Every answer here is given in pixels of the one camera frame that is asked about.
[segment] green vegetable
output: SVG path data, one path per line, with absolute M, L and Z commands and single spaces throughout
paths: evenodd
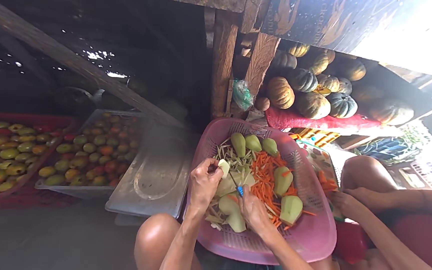
M 231 135 L 231 144 L 233 145 L 238 158 L 246 156 L 246 140 L 244 139 L 243 134 L 233 133 Z
M 281 200 L 281 215 L 279 219 L 286 225 L 293 226 L 301 216 L 303 202 L 298 196 L 284 196 Z
M 279 197 L 282 197 L 288 191 L 288 188 L 293 182 L 293 174 L 285 173 L 289 171 L 287 167 L 279 167 L 274 170 L 274 188 L 273 191 Z
M 218 167 L 220 167 L 223 170 L 223 177 L 226 178 L 228 176 L 228 172 L 230 171 L 230 165 L 228 162 L 224 159 L 219 160 L 219 163 L 217 164 Z
M 246 230 L 246 223 L 240 211 L 240 206 L 236 203 L 236 195 L 230 193 L 226 194 L 219 200 L 219 210 L 225 215 L 226 222 L 231 226 L 235 233 L 242 233 Z
M 276 141 L 270 138 L 262 140 L 262 149 L 266 151 L 270 156 L 278 156 L 278 145 Z
M 231 171 L 231 175 L 234 177 L 234 181 L 236 181 L 238 186 L 248 185 L 252 187 L 256 180 L 251 174 L 251 169 L 249 167 L 244 167 L 244 175 L 243 172 Z M 224 195 L 236 191 L 236 186 L 234 185 L 233 180 L 231 179 L 231 175 L 227 177 L 221 178 L 219 185 L 217 186 L 216 195 L 218 197 L 223 197 Z
M 259 139 L 258 137 L 256 137 L 256 135 L 247 135 L 244 139 L 246 140 L 246 147 L 249 150 L 253 150 L 256 152 L 260 152 L 261 150 L 263 150 L 261 148 L 261 143 L 259 142 Z

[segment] pumpkin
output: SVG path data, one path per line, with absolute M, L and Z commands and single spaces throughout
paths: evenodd
M 331 104 L 326 97 L 315 93 L 302 93 L 297 95 L 296 109 L 309 119 L 321 119 L 331 111 Z
M 316 78 L 318 79 L 318 84 L 321 85 L 322 87 L 331 90 L 331 92 L 338 92 L 339 80 L 337 77 L 331 75 L 319 74 L 318 76 L 316 76 Z
M 385 93 L 372 85 L 356 84 L 354 85 L 351 96 L 359 105 L 369 105 L 375 100 L 384 98 Z
M 269 64 L 270 70 L 286 70 L 295 69 L 298 61 L 293 55 L 284 52 L 282 50 L 276 50 L 271 64 Z
M 271 105 L 271 102 L 267 97 L 264 96 L 256 98 L 256 101 L 254 102 L 256 109 L 263 112 L 269 109 L 269 105 Z
M 363 63 L 357 59 L 341 58 L 337 61 L 337 71 L 341 77 L 350 81 L 357 81 L 366 75 L 366 68 Z
M 351 85 L 351 82 L 348 79 L 339 78 L 339 87 L 336 92 L 351 95 L 353 92 L 353 85 Z
M 383 124 L 395 126 L 411 120 L 414 111 L 402 101 L 384 98 L 371 106 L 369 115 Z
M 326 98 L 331 104 L 329 115 L 335 118 L 348 118 L 353 116 L 358 110 L 358 105 L 354 99 L 343 93 L 331 93 Z
M 319 75 L 328 67 L 329 58 L 324 51 L 312 50 L 299 59 L 299 64 L 301 68 L 311 71 L 314 75 Z
M 295 57 L 302 57 L 309 51 L 310 45 L 306 45 L 303 43 L 296 42 L 296 44 L 287 50 L 290 54 Z
M 294 103 L 293 89 L 283 77 L 274 77 L 269 81 L 267 94 L 271 104 L 280 109 L 287 109 Z
M 326 87 L 321 86 L 321 84 L 318 84 L 318 87 L 316 87 L 316 90 L 314 90 L 313 92 L 316 92 L 320 95 L 322 95 L 323 97 L 326 97 L 327 95 L 331 94 L 331 90 L 329 90 Z
M 287 73 L 287 82 L 297 92 L 313 92 L 318 86 L 318 79 L 309 70 L 297 68 Z
M 336 52 L 333 50 L 327 50 L 326 54 L 328 55 L 329 64 L 333 63 L 336 57 Z

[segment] gray plastic crate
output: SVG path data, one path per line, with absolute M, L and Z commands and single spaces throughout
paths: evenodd
M 142 124 L 141 129 L 142 132 L 140 134 L 141 145 L 143 145 L 142 141 L 144 140 L 146 134 L 148 134 L 149 130 L 153 126 L 153 120 L 147 117 L 146 114 L 142 112 L 130 112 L 130 111 L 120 111 L 120 110 L 110 110 L 110 109 L 97 109 L 95 110 L 91 116 L 84 122 L 81 128 L 78 130 L 80 134 L 83 129 L 92 125 L 94 121 L 100 119 L 104 112 L 110 112 L 111 114 L 120 115 L 122 118 L 124 116 L 127 117 L 138 117 L 141 118 Z M 45 166 L 51 166 L 59 160 L 59 153 L 53 153 L 52 156 L 48 158 L 48 161 L 45 163 Z M 44 178 L 39 179 L 34 188 L 36 189 L 49 189 L 52 191 L 56 191 L 59 193 L 71 195 L 73 197 L 81 198 L 81 199 L 94 199 L 94 198 L 109 198 L 113 193 L 115 187 L 113 186 L 68 186 L 68 185 L 45 185 L 43 184 Z

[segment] stainless steel tray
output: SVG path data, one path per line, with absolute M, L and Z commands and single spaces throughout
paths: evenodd
M 178 218 L 200 137 L 154 125 L 105 209 L 136 216 L 165 212 Z

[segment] plastic bag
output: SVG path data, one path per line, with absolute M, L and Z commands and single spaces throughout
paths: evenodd
M 233 100 L 243 111 L 254 103 L 255 96 L 249 92 L 248 83 L 244 80 L 233 80 Z

